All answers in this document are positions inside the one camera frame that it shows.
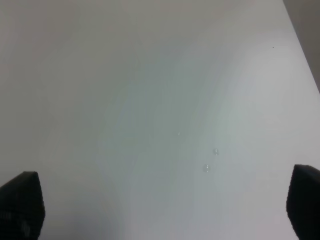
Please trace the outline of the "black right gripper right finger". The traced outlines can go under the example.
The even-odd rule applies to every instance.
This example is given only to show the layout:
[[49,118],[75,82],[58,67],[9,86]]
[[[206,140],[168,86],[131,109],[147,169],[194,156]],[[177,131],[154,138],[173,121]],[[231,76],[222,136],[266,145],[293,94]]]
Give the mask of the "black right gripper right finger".
[[286,212],[300,240],[320,238],[320,171],[296,164],[292,171]]

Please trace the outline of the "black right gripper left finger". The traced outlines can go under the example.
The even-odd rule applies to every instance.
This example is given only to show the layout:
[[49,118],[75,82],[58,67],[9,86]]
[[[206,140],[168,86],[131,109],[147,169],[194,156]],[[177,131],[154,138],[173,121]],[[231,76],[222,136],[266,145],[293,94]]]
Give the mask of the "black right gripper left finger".
[[39,175],[24,171],[0,187],[0,238],[38,240],[46,212]]

